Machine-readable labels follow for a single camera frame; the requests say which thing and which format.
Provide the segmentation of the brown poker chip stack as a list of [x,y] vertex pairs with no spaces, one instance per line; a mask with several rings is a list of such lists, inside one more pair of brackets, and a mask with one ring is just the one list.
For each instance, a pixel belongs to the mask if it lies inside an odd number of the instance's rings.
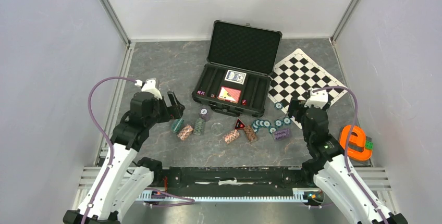
[[245,133],[245,135],[246,135],[246,138],[248,139],[248,141],[249,141],[250,143],[253,143],[253,142],[257,141],[258,137],[257,137],[257,135],[255,134],[255,131],[254,131],[254,129],[252,128],[252,126],[250,126],[250,125],[245,126],[245,127],[243,128],[243,130],[244,130],[244,133]]

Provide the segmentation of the orange blue poker chip stack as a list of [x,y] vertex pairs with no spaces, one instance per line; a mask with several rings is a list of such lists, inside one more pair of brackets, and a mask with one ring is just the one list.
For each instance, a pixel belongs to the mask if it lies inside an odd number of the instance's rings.
[[236,140],[239,136],[240,136],[240,134],[239,134],[238,130],[233,129],[232,131],[230,131],[229,133],[227,133],[223,136],[223,140],[226,142],[226,144],[229,144],[229,143],[233,142],[234,140]]

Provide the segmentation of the purple poker chip stack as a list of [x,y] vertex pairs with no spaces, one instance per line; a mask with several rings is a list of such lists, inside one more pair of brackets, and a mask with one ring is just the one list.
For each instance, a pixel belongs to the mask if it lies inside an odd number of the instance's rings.
[[273,139],[275,141],[284,140],[291,137],[290,129],[280,129],[272,133]]

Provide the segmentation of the pink poker chip stack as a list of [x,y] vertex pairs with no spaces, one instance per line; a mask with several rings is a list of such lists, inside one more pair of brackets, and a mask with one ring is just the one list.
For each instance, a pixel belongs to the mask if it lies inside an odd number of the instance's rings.
[[186,140],[193,132],[194,128],[191,125],[186,125],[183,127],[180,132],[177,134],[177,137],[184,141]]

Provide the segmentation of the green yellow blue chip stack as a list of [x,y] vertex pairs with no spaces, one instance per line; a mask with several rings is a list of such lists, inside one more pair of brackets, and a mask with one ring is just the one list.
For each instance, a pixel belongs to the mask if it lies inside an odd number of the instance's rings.
[[202,118],[198,118],[194,124],[193,134],[203,135],[204,130],[205,130],[205,120]]

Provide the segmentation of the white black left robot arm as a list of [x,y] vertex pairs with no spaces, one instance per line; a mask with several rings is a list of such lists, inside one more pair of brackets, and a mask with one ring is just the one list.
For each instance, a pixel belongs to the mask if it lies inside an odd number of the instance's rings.
[[122,182],[150,129],[158,123],[179,119],[185,107],[174,92],[167,96],[171,105],[150,92],[137,92],[120,123],[113,129],[106,159],[92,187],[76,210],[66,211],[63,223],[121,223],[125,213],[149,185],[163,182],[162,163],[144,157],[125,183]]

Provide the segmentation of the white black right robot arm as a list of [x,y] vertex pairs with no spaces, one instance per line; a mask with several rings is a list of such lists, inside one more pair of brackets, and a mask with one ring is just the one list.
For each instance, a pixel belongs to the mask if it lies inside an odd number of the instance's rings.
[[365,184],[339,142],[329,133],[325,110],[291,101],[288,117],[300,123],[311,159],[302,164],[301,180],[317,186],[349,223],[407,223],[401,213],[386,207]]

